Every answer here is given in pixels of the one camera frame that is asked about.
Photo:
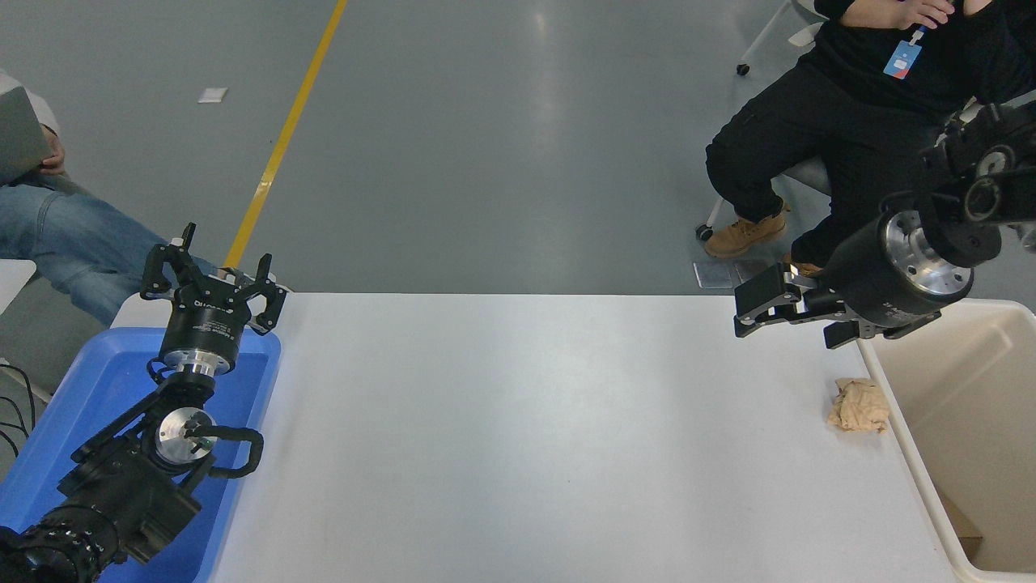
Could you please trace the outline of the person's hand at laptop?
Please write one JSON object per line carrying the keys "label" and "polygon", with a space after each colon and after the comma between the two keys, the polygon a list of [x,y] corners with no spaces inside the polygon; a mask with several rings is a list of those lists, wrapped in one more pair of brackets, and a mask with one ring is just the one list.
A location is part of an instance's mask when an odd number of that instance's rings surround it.
{"label": "person's hand at laptop", "polygon": [[60,138],[48,126],[41,126],[45,141],[49,148],[49,156],[40,162],[37,171],[42,176],[65,176],[66,175],[66,149],[63,147]]}

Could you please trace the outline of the badge person's hand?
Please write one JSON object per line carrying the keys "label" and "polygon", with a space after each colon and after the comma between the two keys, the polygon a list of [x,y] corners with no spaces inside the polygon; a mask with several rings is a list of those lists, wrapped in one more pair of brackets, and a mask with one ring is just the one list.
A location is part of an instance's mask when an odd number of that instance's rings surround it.
{"label": "badge person's hand", "polygon": [[889,23],[892,28],[900,30],[911,27],[933,30],[948,23],[955,11],[951,1],[893,1]]}

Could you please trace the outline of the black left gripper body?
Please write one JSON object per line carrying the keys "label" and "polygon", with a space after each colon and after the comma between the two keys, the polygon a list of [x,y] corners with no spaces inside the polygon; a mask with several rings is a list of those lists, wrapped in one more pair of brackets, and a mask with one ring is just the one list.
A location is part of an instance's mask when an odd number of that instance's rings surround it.
{"label": "black left gripper body", "polygon": [[207,353],[218,363],[234,363],[249,320],[240,289],[215,279],[186,284],[173,292],[159,357],[165,363],[184,363],[193,353]]}

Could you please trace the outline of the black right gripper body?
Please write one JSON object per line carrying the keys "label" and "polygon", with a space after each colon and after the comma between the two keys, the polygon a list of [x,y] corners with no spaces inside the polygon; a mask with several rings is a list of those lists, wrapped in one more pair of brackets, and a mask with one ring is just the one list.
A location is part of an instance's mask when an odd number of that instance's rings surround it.
{"label": "black right gripper body", "polygon": [[860,320],[898,328],[946,307],[943,296],[911,281],[894,262],[891,245],[909,243],[920,230],[917,214],[884,214],[870,221],[837,247],[821,280]]}

